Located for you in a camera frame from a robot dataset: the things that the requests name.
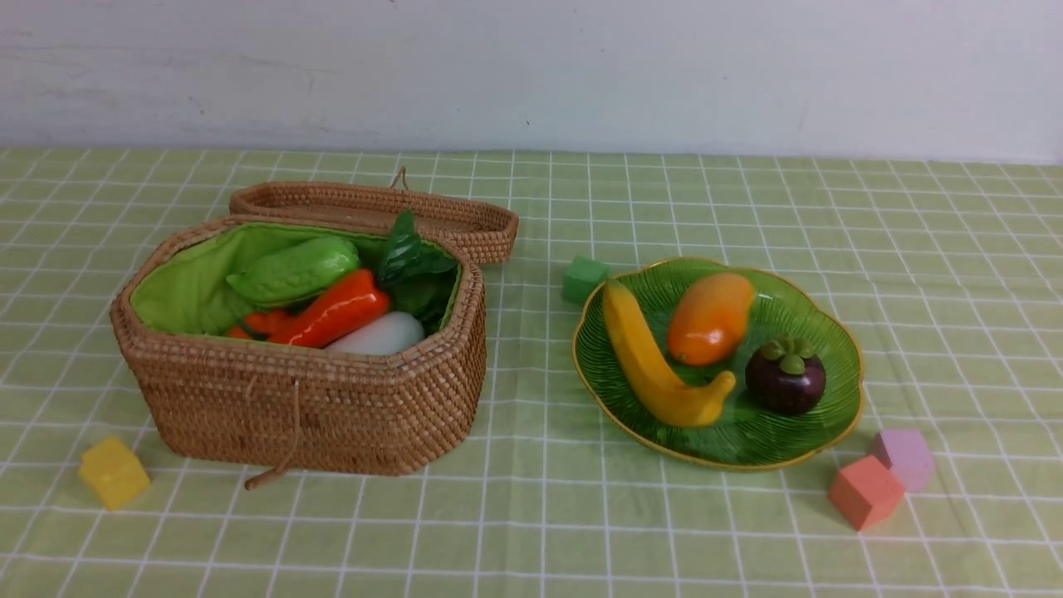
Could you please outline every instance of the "toy mangosteen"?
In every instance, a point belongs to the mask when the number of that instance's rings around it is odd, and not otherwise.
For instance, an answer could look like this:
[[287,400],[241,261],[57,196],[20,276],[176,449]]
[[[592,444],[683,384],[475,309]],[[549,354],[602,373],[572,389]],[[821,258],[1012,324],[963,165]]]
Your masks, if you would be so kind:
[[810,343],[780,337],[749,358],[745,387],[767,409],[798,416],[812,411],[823,398],[827,373]]

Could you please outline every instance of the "green block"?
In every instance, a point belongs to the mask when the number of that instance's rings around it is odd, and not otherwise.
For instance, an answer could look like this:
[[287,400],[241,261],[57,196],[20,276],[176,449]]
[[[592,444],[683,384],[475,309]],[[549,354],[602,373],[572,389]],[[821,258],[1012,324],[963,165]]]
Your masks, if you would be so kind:
[[561,298],[569,304],[583,306],[591,292],[607,277],[609,277],[609,266],[581,255],[577,256],[564,270]]

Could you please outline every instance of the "foam cube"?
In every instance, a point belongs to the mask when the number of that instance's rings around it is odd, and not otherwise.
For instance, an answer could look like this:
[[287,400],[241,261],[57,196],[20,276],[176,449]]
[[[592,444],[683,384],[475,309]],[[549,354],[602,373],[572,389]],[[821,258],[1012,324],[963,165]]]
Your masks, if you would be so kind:
[[78,476],[108,511],[121,509],[151,485],[140,460],[116,437],[85,451]]
[[866,456],[838,473],[828,498],[861,531],[893,515],[905,499],[905,485],[881,461]]
[[933,477],[933,454],[918,430],[882,430],[867,455],[881,461],[910,493],[921,492]]
[[583,306],[587,297],[609,276],[609,266],[602,261],[577,255],[564,270],[561,280],[561,298]]

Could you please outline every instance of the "toy banana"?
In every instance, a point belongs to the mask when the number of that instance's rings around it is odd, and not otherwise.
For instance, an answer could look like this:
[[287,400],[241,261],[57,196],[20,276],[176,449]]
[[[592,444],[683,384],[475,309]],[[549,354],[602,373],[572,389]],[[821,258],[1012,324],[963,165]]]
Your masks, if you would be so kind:
[[678,428],[714,424],[735,390],[735,374],[725,371],[706,387],[688,386],[664,360],[629,288],[615,279],[606,280],[602,305],[620,368],[646,410],[663,424]]

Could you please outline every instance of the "white wall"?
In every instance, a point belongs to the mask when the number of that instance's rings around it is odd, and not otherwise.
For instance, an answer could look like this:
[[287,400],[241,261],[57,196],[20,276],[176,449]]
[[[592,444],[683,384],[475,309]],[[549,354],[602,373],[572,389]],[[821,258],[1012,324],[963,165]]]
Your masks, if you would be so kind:
[[1063,160],[1063,0],[2,0],[0,144]]

